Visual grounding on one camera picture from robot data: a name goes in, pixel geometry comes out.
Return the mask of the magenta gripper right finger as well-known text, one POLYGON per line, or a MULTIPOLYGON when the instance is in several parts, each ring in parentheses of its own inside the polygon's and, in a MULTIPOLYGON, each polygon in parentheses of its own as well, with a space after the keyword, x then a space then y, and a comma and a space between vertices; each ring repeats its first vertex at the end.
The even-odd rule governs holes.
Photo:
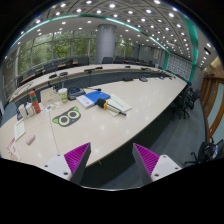
POLYGON ((144 185, 181 170, 168 155, 158 155, 136 143, 133 144, 132 154, 144 185))

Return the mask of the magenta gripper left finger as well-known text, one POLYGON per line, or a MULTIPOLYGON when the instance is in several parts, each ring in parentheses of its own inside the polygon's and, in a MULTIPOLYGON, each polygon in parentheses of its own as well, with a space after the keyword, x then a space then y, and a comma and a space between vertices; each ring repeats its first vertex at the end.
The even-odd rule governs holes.
POLYGON ((89 156, 91 143, 81 145, 66 154, 57 154, 44 164, 44 170, 72 183, 79 184, 89 156))

